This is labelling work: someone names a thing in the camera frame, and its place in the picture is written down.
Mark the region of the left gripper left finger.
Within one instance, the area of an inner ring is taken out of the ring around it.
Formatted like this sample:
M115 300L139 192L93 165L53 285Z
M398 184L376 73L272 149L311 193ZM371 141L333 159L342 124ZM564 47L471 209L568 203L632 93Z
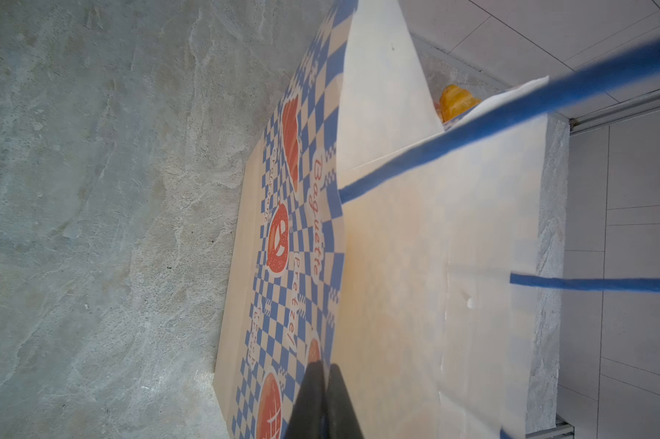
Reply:
M306 368L300 391L291 412L285 439L326 438L324 367L320 360Z

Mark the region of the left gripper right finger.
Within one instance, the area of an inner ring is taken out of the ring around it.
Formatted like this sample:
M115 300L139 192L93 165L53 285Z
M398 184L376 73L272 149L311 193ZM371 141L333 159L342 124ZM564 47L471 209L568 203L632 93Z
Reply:
M329 369L326 386L326 419L328 438L362 439L364 437L337 364L332 364Z

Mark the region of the checkered paper bag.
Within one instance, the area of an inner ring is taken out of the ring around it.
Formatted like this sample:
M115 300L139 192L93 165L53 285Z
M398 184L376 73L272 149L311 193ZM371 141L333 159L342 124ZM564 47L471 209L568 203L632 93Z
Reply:
M522 438L549 113L660 74L660 40L443 124L400 6L338 1L244 174L214 389L233 438L284 438L311 362L363 438Z

